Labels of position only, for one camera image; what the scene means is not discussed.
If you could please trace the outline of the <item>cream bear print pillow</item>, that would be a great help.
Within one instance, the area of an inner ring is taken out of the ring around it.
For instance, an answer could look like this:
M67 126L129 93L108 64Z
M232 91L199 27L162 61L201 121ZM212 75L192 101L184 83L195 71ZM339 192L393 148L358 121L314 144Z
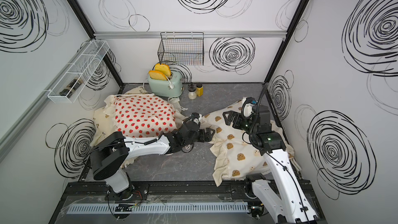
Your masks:
M210 151L216 156L213 179L217 186L224 180L244 180L247 175L271 173L265 158L255 149L242 131L225 124L224 112L241 112L243 98L230 106L204 115L201 126L215 130Z

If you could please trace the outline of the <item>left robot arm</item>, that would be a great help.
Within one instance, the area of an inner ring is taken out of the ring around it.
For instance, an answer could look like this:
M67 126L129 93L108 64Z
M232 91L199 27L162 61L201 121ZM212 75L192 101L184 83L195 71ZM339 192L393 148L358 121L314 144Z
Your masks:
M201 128L201 115L194 113L182 126L170 133L160 132L154 137L131 138L117 131L109 135L89 152L93 178L105 181L120 200L129 200L135 193L130 177L122 170L129 159L146 155L188 153L194 143L208 143L216 131Z

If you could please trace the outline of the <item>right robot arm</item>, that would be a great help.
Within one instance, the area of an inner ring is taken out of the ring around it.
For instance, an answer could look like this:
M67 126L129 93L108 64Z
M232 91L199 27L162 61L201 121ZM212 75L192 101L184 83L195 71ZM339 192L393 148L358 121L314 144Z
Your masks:
M249 192L257 197L277 224L315 224L319 215L300 187L282 136L272 130L266 106L247 100L241 112L223 113L225 124L248 134L250 144L260 152L271 170L277 190L264 176L248 178Z

